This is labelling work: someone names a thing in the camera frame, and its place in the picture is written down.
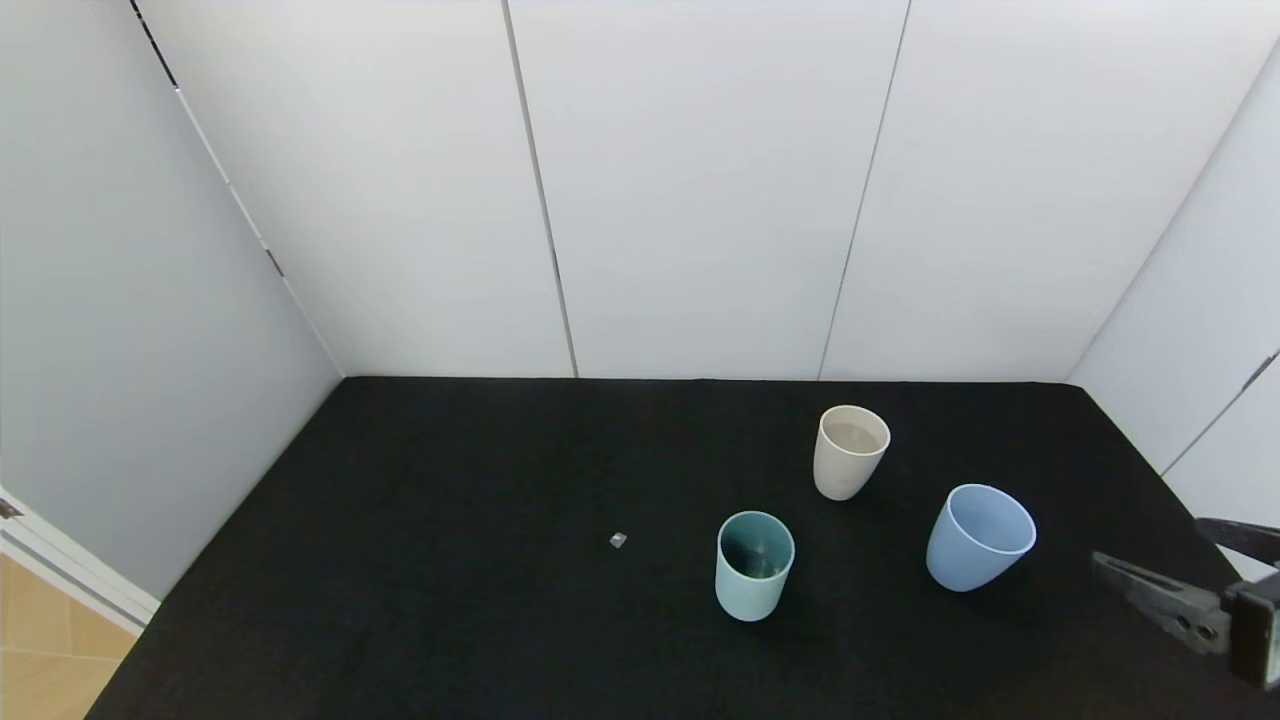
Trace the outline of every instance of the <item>wall seam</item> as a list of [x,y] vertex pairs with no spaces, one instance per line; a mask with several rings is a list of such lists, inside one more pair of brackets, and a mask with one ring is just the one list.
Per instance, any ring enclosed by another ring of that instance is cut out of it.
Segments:
[[556,295],[561,304],[561,323],[564,325],[564,343],[568,346],[568,361],[577,378],[577,352],[573,348],[573,331],[568,322],[568,305],[564,302],[564,282],[561,279],[559,255],[556,252],[556,237],[552,233],[552,215],[547,209],[547,190],[543,186],[543,169],[538,161],[538,145],[534,142],[534,120],[529,115],[529,96],[525,94],[525,74],[520,68],[520,51],[516,49],[516,26],[511,19],[511,4],[502,0],[502,19],[507,24],[507,42],[511,45],[511,67],[516,74],[516,94],[520,96],[520,111],[525,119],[525,137],[529,140],[529,158],[534,165],[534,184],[538,187],[538,204],[543,210],[543,231],[547,233],[547,249],[552,256],[552,272],[556,275]]
[[876,141],[872,143],[872,155],[867,161],[867,176],[863,178],[863,192],[858,197],[858,211],[854,214],[854,229],[849,233],[849,247],[845,250],[845,266],[840,270],[840,284],[836,288],[836,302],[831,307],[831,322],[827,324],[827,341],[822,345],[822,357],[818,360],[818,375],[827,368],[827,351],[831,348],[831,336],[836,332],[836,315],[840,313],[840,297],[845,293],[845,278],[849,275],[849,260],[854,256],[854,240],[858,237],[858,224],[863,219],[863,208],[867,205],[867,188],[872,184],[872,170],[876,168],[876,155],[879,152],[879,140],[884,131],[884,117],[888,114],[890,97],[893,94],[893,81],[897,78],[897,61],[902,56],[902,42],[906,41],[906,24],[911,18],[911,1],[906,1],[906,10],[902,12],[902,29],[897,36],[897,49],[893,51],[893,65],[888,70],[888,86],[884,88],[884,104],[881,105],[881,119],[876,126]]
[[320,343],[320,348],[324,350],[329,363],[333,364],[334,370],[338,370],[339,377],[346,378],[347,373],[342,369],[342,364],[338,363],[338,357],[333,354],[333,350],[325,341],[320,328],[316,325],[315,320],[311,319],[311,314],[307,313],[302,301],[298,300],[298,293],[293,291],[293,286],[289,284],[288,278],[285,278],[284,273],[280,270],[279,260],[271,252],[271,249],[268,247],[266,240],[262,238],[262,233],[257,229],[257,223],[253,222],[253,217],[248,214],[248,208],[244,206],[239,193],[236,192],[236,186],[232,184],[232,179],[227,174],[225,168],[223,168],[221,160],[219,160],[218,154],[214,152],[214,146],[210,145],[209,137],[205,136],[205,128],[200,127],[200,120],[196,119],[196,113],[192,111],[191,105],[187,102],[187,97],[182,94],[182,87],[178,86],[178,81],[173,76],[173,70],[169,69],[169,63],[164,59],[164,53],[160,51],[160,45],[156,42],[155,36],[151,35],[151,28],[147,27],[147,20],[142,17],[142,9],[138,8],[136,0],[129,0],[129,5],[133,8],[133,14],[138,18],[138,24],[142,26],[142,32],[147,36],[147,41],[151,42],[151,50],[155,51],[156,60],[160,61],[160,67],[164,68],[164,73],[169,78],[169,83],[173,85],[173,91],[178,96],[178,102],[182,104],[182,109],[187,113],[187,119],[191,120],[191,126],[196,128],[196,135],[200,136],[200,142],[205,146],[205,152],[207,152],[209,159],[212,160],[214,168],[218,169],[218,174],[223,178],[223,184],[227,186],[232,199],[236,200],[236,206],[239,208],[241,217],[243,217],[244,222],[248,223],[248,229],[253,232],[253,237],[257,238],[257,243],[262,246],[262,250],[268,254],[268,260],[275,266],[276,272],[280,273],[280,281],[284,283],[284,288],[288,291],[289,299],[293,300],[293,305],[298,309],[298,313],[302,314],[302,319],[307,323],[307,327],[311,328],[311,334],[314,334],[316,341]]
[[[1101,338],[1102,333],[1106,332],[1108,327],[1111,327],[1111,323],[1115,322],[1116,315],[1120,314],[1120,309],[1124,307],[1129,297],[1137,291],[1138,286],[1142,284],[1143,278],[1151,269],[1152,261],[1155,260],[1156,255],[1160,254],[1161,246],[1164,246],[1165,241],[1169,238],[1169,232],[1174,228],[1174,225],[1178,224],[1178,219],[1181,217],[1183,210],[1187,209],[1187,201],[1190,200],[1192,195],[1194,195],[1196,191],[1199,190],[1201,183],[1204,182],[1204,176],[1208,173],[1210,165],[1213,164],[1213,160],[1217,158],[1219,152],[1221,152],[1222,143],[1226,142],[1226,137],[1235,131],[1235,126],[1240,119],[1240,110],[1244,109],[1244,105],[1249,101],[1251,97],[1253,97],[1253,94],[1257,91],[1258,81],[1262,78],[1263,70],[1266,70],[1267,65],[1271,63],[1272,59],[1275,59],[1277,54],[1280,54],[1280,38],[1276,40],[1275,45],[1271,46],[1271,51],[1267,53],[1267,56],[1262,60],[1262,65],[1258,67],[1258,74],[1253,76],[1253,82],[1249,83],[1249,88],[1245,90],[1244,96],[1240,97],[1240,104],[1236,105],[1235,111],[1231,113],[1231,119],[1226,123],[1226,128],[1222,131],[1222,135],[1217,138],[1217,142],[1213,143],[1213,150],[1211,150],[1208,158],[1204,159],[1204,164],[1201,165],[1199,172],[1196,174],[1196,179],[1193,179],[1190,187],[1187,188],[1187,195],[1183,196],[1183,200],[1178,204],[1178,209],[1174,210],[1172,215],[1170,215],[1169,223],[1165,224],[1165,229],[1161,231],[1160,237],[1156,238],[1156,243],[1151,246],[1151,252],[1147,254],[1147,258],[1143,259],[1142,265],[1138,268],[1138,272],[1134,273],[1133,278],[1129,279],[1129,284],[1125,286],[1124,292],[1120,295],[1120,299],[1116,300],[1116,304],[1111,306],[1111,311],[1107,313],[1106,319],[1102,320],[1102,323],[1098,325],[1098,329],[1093,332],[1093,337],[1089,338],[1088,345],[1085,345],[1084,350],[1080,351],[1080,356],[1075,359],[1075,363],[1071,365],[1070,372],[1068,372],[1066,377],[1059,382],[1066,382],[1066,383],[1071,382],[1071,378],[1075,377],[1076,370],[1079,370],[1080,365],[1084,364],[1084,359],[1088,357],[1089,351],[1092,351],[1093,346],[1098,343],[1098,338]],[[1217,418],[1220,416],[1221,413],[1219,413],[1219,415],[1213,418],[1213,420],[1208,424],[1207,428],[1204,428],[1204,430],[1213,427],[1213,423],[1216,423]],[[1201,434],[1204,434],[1204,430],[1197,434],[1196,439],[1199,439]],[[1178,455],[1178,457],[1181,457],[1189,448],[1190,445],[1184,447],[1183,451]]]

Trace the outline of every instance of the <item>black tablecloth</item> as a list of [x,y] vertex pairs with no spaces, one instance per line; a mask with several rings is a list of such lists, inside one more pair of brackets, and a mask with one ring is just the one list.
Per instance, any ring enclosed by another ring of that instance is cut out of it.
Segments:
[[[847,502],[812,475],[837,404],[893,433]],[[1018,497],[1039,541],[957,594],[924,548],[970,482]],[[758,624],[712,582],[716,532],[744,509],[797,547]],[[1280,715],[1096,588],[1093,550],[1235,579],[1068,386],[348,379],[90,717]]]

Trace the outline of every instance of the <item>cup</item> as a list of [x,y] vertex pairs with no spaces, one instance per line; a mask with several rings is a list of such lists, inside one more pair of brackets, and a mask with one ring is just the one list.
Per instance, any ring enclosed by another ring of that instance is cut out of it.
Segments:
[[1033,544],[1036,521],[1021,503],[993,487],[965,484],[938,512],[925,565],[940,585],[968,592],[995,580]]
[[755,623],[778,606],[796,543],[768,512],[731,515],[716,538],[716,600],[737,620]]
[[888,448],[888,425],[856,405],[837,405],[818,420],[813,482],[831,500],[849,500],[863,489]]

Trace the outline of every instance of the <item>cup rim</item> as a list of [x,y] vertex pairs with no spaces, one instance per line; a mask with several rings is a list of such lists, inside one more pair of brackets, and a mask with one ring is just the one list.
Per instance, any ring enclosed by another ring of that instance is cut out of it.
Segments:
[[[879,423],[881,428],[884,428],[884,442],[878,448],[876,448],[874,452],[854,452],[852,450],[845,450],[844,447],[840,447],[840,443],[837,443],[836,441],[831,439],[827,436],[827,415],[831,415],[836,410],[858,410],[860,413],[870,415],[872,418],[876,419],[877,423]],[[822,436],[822,439],[827,441],[827,445],[852,457],[876,457],[877,455],[881,455],[886,450],[888,450],[888,443],[893,439],[893,433],[888,429],[888,423],[884,421],[884,418],[881,418],[879,415],[863,407],[861,405],[833,405],[828,407],[822,414],[822,418],[818,418],[818,434]]]
[[[960,491],[963,491],[965,488],[982,488],[982,489],[987,489],[987,491],[991,491],[991,492],[993,492],[996,495],[1001,495],[1001,496],[1005,497],[1005,500],[1007,500],[1009,502],[1012,502],[1014,507],[1016,507],[1023,514],[1023,518],[1027,519],[1027,524],[1030,525],[1030,528],[1032,528],[1032,539],[1027,541],[1027,544],[1024,547],[1018,548],[1018,550],[1000,550],[998,547],[991,547],[989,544],[987,544],[987,543],[979,541],[978,538],[970,536],[969,530],[964,529],[964,525],[961,525],[960,521],[956,520],[955,512],[951,511],[951,498],[954,498],[957,492],[960,492]],[[1018,502],[1018,498],[1015,498],[1014,496],[1009,495],[1007,492],[1005,492],[1005,491],[1002,491],[1000,488],[993,488],[991,486],[986,486],[986,484],[982,484],[982,483],[965,483],[963,486],[956,486],[956,487],[951,488],[951,492],[947,493],[947,501],[942,506],[946,509],[947,518],[951,519],[951,524],[955,527],[955,529],[960,530],[960,534],[963,534],[964,537],[969,538],[970,542],[973,542],[974,544],[977,544],[978,547],[980,547],[980,548],[983,548],[983,550],[986,550],[988,552],[995,552],[996,555],[1025,555],[1027,551],[1029,551],[1032,547],[1036,546],[1036,538],[1038,537],[1038,533],[1036,530],[1036,519],[1032,518],[1032,514],[1028,512],[1025,507],[1023,507],[1021,502]]]
[[[769,575],[768,578],[753,578],[750,575],[744,575],[742,573],[739,573],[737,568],[730,564],[730,561],[724,557],[724,528],[727,528],[728,524],[732,523],[736,518],[741,518],[742,515],[763,515],[769,520],[773,520],[774,523],[778,524],[780,528],[782,528],[782,532],[787,534],[787,541],[791,542],[791,557],[787,559],[786,566],[774,573],[773,575]],[[719,532],[716,533],[716,557],[723,560],[724,566],[728,568],[728,571],[733,573],[733,575],[736,575],[742,580],[748,580],[751,583],[768,583],[791,571],[791,564],[796,561],[796,539],[791,537],[791,528],[788,528],[786,523],[778,520],[776,516],[769,515],[763,510],[742,510],[740,512],[730,515],[728,518],[724,519],[723,523],[721,523],[721,529]]]

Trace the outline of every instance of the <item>teal cup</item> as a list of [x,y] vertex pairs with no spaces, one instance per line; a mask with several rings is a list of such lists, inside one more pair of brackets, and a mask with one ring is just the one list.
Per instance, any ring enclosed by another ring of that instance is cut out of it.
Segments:
[[716,600],[745,623],[763,620],[778,606],[796,543],[791,530],[768,512],[730,516],[716,538]]

